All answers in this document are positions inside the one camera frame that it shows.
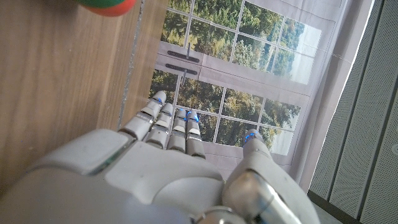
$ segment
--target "perforated panel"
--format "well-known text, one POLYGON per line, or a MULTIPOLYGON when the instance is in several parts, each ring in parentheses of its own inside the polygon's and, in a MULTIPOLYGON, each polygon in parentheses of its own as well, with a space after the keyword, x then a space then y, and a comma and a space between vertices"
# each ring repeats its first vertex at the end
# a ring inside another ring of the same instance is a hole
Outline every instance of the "perforated panel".
POLYGON ((363 75, 366 57, 370 51, 371 40, 374 35, 377 17, 381 7, 381 0, 376 0, 365 29, 363 39, 359 45, 355 63, 349 74, 346 86, 341 94, 336 112, 331 120, 325 142, 312 177, 310 190, 325 200, 331 190, 333 176, 337 166, 338 155, 348 128, 349 117, 353 109, 354 100, 359 88, 359 81, 363 75))
POLYGON ((396 223, 398 220, 398 155, 392 147, 398 144, 398 94, 387 124, 368 196, 362 223, 396 223))
POLYGON ((330 197, 330 203, 355 218, 396 84, 397 33, 398 1, 384 1, 330 197))

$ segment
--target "ball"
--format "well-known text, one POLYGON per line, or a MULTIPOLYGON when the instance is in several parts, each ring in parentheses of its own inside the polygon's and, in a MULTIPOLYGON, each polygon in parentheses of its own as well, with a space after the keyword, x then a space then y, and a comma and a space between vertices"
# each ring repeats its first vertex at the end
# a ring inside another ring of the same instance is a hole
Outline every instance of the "ball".
POLYGON ((77 0, 83 7, 101 16, 121 16, 127 13, 136 0, 77 0))

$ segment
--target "white robotic arm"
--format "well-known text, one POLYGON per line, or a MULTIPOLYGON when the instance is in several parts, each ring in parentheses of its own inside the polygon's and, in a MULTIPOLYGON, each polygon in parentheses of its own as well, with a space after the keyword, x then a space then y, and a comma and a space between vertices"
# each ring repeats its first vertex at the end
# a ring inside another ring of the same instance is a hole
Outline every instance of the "white robotic arm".
POLYGON ((196 113, 177 111, 170 128, 164 101, 158 92, 118 132, 94 130, 36 162, 0 199, 0 223, 319 223, 256 130, 224 184, 196 113))

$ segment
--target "wooden surface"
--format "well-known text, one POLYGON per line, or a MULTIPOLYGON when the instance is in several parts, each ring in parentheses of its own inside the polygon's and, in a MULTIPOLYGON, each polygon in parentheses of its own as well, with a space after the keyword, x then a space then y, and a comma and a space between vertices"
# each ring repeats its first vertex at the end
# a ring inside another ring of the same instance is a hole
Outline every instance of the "wooden surface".
POLYGON ((140 3, 107 18, 67 0, 2 2, 0 195, 47 152, 96 128, 116 129, 128 71, 123 120, 143 105, 167 0, 146 0, 136 29, 140 3), (130 70, 136 31, 144 52, 130 70))

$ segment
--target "trees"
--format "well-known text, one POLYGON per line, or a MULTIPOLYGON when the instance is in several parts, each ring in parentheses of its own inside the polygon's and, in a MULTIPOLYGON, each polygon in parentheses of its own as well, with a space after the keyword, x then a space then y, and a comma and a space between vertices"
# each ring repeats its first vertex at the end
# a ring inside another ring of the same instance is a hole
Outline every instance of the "trees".
POLYGON ((192 19, 189 42, 192 50, 229 61, 234 34, 192 19))
POLYGON ((275 126, 278 128, 292 128, 291 119, 299 115, 301 107, 281 103, 267 99, 264 103, 264 111, 261 116, 261 123, 275 126))
POLYGON ((260 116, 262 97, 227 89, 223 115, 257 122, 260 116))
POLYGON ((253 128, 256 129, 257 126, 221 118, 216 143, 242 147, 244 134, 253 128))
MULTIPOLYGON (((193 14, 214 22, 216 24, 235 29, 238 25, 241 0, 196 0, 193 14)), ((191 0, 170 0, 169 7, 182 12, 190 12, 191 0)), ((304 25, 283 17, 267 9, 245 2, 239 31, 278 43, 282 31, 280 45, 295 50, 299 38, 304 32, 304 25)), ((183 46, 185 38, 191 42, 194 51, 229 61, 231 57, 235 33, 215 27, 209 23, 192 19, 190 32, 187 34, 188 17, 176 12, 168 11, 166 14, 162 40, 171 44, 183 46)), ((233 63, 250 67, 256 70, 271 72, 274 66, 274 75, 291 78, 292 64, 295 54, 265 41, 246 37, 238 34, 233 55, 233 63)), ((155 71, 151 86, 151 94, 158 90, 166 90, 169 101, 175 94, 177 76, 166 72, 155 71)), ((187 108, 218 113, 220 110, 223 87, 186 79, 185 85, 179 87, 177 105, 187 108)), ((277 128, 294 130, 295 121, 300 113, 300 108, 294 105, 262 99, 248 93, 227 89, 222 115, 258 122, 262 112, 261 123, 276 128, 260 127, 266 144, 271 147, 276 136, 284 136, 284 132, 277 128)), ((204 141, 212 141, 216 127, 217 117, 199 114, 201 134, 204 141)), ((240 121, 221 118, 218 130, 217 143, 242 146, 241 140, 247 129, 256 128, 257 125, 240 121)))
POLYGON ((165 91, 166 100, 173 102, 175 95, 175 87, 177 86, 177 75, 160 70, 154 71, 152 83, 150 84, 149 98, 152 98, 158 91, 165 91))
POLYGON ((282 20, 278 13, 245 2, 239 31, 276 42, 282 20))
POLYGON ((187 16, 183 16, 172 11, 167 11, 160 40, 171 44, 184 46, 187 24, 187 16))
POLYGON ((193 13, 219 25, 236 29, 241 0, 196 0, 193 13))
POLYGON ((189 13, 191 8, 191 0, 169 0, 169 7, 189 13))
POLYGON ((218 113, 223 88, 210 83, 187 78, 180 86, 177 104, 187 108, 218 113))

